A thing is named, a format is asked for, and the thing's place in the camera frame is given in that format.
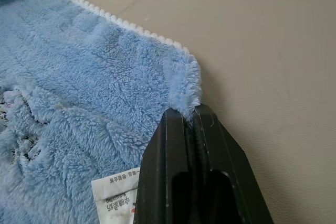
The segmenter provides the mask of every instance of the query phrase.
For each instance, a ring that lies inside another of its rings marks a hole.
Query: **plush fabric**
[[[200,68],[69,0],[0,0],[0,223],[99,223],[90,182],[138,167]]]

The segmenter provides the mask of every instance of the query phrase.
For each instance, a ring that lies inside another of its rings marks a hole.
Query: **white trim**
[[[91,4],[90,2],[86,1],[86,0],[70,0],[71,2],[83,7],[84,9],[95,13],[101,17],[104,17],[106,20],[117,24],[127,30],[131,30],[134,31],[136,33],[138,33],[141,36],[144,37],[148,37],[148,38],[153,38],[156,39],[157,41],[163,43],[163,44],[167,44],[167,45],[173,45],[174,47],[176,47],[177,49],[182,49],[184,51],[186,51],[187,53],[189,53],[189,50],[186,47],[182,47],[181,44],[179,42],[173,41],[171,39],[166,39],[163,36],[158,36],[155,33],[151,33],[148,30],[143,30],[143,28],[141,26],[137,26],[134,23],[129,23],[127,20],[122,20],[121,18],[117,18],[114,15],[111,15],[108,12],[105,12],[105,10],[99,8],[98,6],[95,6],[93,4]]]

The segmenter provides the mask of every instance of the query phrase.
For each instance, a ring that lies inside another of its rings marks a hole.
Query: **white fabric tag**
[[[133,224],[140,168],[91,182],[100,224]]]

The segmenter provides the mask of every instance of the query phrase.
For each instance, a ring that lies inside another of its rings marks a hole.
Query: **beige floor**
[[[275,223],[336,222],[335,0],[88,0],[189,48]]]

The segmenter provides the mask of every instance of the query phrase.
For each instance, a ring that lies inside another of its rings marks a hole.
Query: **fleece texture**
[[[99,223],[90,182],[140,166],[199,82],[186,51],[69,0],[0,0],[0,223]]]

